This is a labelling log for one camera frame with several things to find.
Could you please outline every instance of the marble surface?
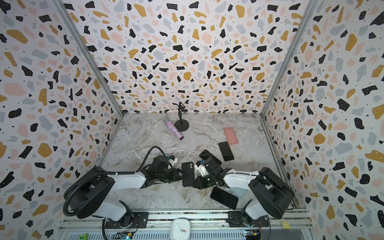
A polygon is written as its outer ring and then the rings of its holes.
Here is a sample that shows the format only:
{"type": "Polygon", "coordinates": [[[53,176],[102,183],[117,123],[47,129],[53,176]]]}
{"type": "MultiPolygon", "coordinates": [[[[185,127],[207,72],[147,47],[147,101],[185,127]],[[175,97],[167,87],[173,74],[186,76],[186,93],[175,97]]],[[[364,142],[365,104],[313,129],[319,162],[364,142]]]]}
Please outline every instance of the marble surface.
{"type": "MultiPolygon", "coordinates": [[[[159,146],[166,155],[178,158],[174,167],[181,169],[183,162],[196,163],[201,160],[199,154],[207,149],[222,161],[221,167],[230,167],[239,171],[256,171],[269,167],[278,174],[276,164],[267,143],[258,115],[224,115],[224,114],[184,114],[190,127],[182,132],[179,140],[163,123],[168,117],[173,123],[177,114],[127,114],[103,164],[105,170],[134,171],[147,151],[154,145],[159,146]],[[224,162],[218,146],[225,142],[223,128],[233,127],[238,144],[230,145],[234,160],[224,162]]],[[[161,155],[153,149],[146,164],[161,155]]],[[[230,189],[224,190],[234,194],[230,189]]],[[[132,209],[218,209],[227,208],[210,198],[212,188],[199,190],[183,187],[182,181],[171,184],[157,184],[145,189],[122,189],[110,192],[108,197],[123,200],[132,209]]],[[[255,196],[248,191],[239,199],[237,208],[242,208],[255,196]]]]}

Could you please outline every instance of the clock face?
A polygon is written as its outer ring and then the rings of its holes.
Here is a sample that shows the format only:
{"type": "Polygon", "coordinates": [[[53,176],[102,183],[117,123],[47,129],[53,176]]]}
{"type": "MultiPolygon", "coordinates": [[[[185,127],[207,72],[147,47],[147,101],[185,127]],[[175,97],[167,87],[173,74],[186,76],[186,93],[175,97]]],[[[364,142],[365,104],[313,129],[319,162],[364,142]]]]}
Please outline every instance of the clock face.
{"type": "Polygon", "coordinates": [[[175,219],[170,227],[171,240],[188,240],[190,237],[190,222],[187,219],[175,219]]]}

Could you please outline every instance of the terrazzo pattern wallpaper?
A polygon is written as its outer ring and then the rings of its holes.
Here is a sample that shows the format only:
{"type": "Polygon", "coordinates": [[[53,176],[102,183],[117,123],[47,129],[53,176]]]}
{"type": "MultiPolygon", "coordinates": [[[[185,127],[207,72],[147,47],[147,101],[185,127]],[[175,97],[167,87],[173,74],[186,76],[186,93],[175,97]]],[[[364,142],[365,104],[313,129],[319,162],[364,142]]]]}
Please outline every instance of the terrazzo pattern wallpaper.
{"type": "Polygon", "coordinates": [[[383,1],[319,1],[265,116],[319,239],[384,239],[383,23],[383,1]]]}
{"type": "Polygon", "coordinates": [[[50,1],[0,8],[0,239],[57,239],[64,191],[100,163],[118,115],[50,1]]]}
{"type": "Polygon", "coordinates": [[[64,1],[126,113],[260,112],[307,2],[64,1]]]}

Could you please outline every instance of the black phone case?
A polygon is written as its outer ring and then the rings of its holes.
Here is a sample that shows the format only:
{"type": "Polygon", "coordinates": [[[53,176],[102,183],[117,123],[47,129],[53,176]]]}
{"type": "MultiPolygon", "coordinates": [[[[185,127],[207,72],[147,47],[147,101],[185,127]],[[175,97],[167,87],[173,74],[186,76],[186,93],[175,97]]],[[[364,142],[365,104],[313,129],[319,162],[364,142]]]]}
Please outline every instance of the black phone case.
{"type": "Polygon", "coordinates": [[[191,187],[195,182],[195,171],[193,165],[194,164],[192,162],[185,162],[181,165],[181,171],[185,174],[183,177],[183,187],[191,187]]]}
{"type": "Polygon", "coordinates": [[[220,142],[218,144],[218,146],[220,147],[220,151],[221,151],[221,154],[223,155],[223,159],[225,162],[235,159],[235,157],[233,156],[233,153],[231,151],[231,148],[229,147],[228,142],[220,142]]]}
{"type": "Polygon", "coordinates": [[[220,166],[221,161],[217,159],[212,153],[210,153],[208,150],[204,150],[202,153],[200,153],[199,157],[203,159],[204,161],[207,160],[209,157],[212,157],[215,162],[220,166]]]}
{"type": "Polygon", "coordinates": [[[222,189],[220,189],[220,188],[218,188],[218,187],[214,187],[214,189],[212,190],[212,193],[211,193],[210,197],[211,197],[213,200],[215,200],[215,201],[217,201],[217,202],[223,204],[224,206],[229,207],[229,208],[232,209],[232,210],[235,210],[235,209],[236,209],[237,202],[238,202],[238,200],[239,200],[238,197],[236,197],[236,196],[230,194],[229,192],[226,192],[226,191],[224,191],[224,190],[222,190],[222,189]],[[221,194],[222,197],[223,197],[223,199],[215,198],[215,196],[214,196],[215,191],[218,192],[218,194],[221,194]]]}

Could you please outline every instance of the phone screen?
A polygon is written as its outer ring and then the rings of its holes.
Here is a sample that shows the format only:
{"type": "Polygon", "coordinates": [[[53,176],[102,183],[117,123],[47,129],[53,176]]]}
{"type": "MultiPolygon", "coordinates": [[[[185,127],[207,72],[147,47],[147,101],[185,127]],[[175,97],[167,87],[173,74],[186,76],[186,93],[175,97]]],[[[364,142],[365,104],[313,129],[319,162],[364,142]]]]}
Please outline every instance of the phone screen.
{"type": "Polygon", "coordinates": [[[229,207],[232,210],[236,209],[238,197],[218,188],[214,187],[211,193],[211,198],[219,203],[229,207]]]}
{"type": "Polygon", "coordinates": [[[200,153],[199,155],[201,157],[201,159],[203,159],[204,161],[207,160],[209,157],[213,158],[215,160],[215,162],[220,166],[221,165],[221,161],[217,159],[217,157],[213,156],[212,153],[210,153],[208,150],[204,150],[202,153],[200,153]]]}
{"type": "Polygon", "coordinates": [[[221,151],[221,154],[223,155],[224,161],[230,161],[235,159],[233,157],[231,149],[229,148],[228,142],[221,142],[218,144],[218,146],[220,147],[220,151],[221,151]]]}

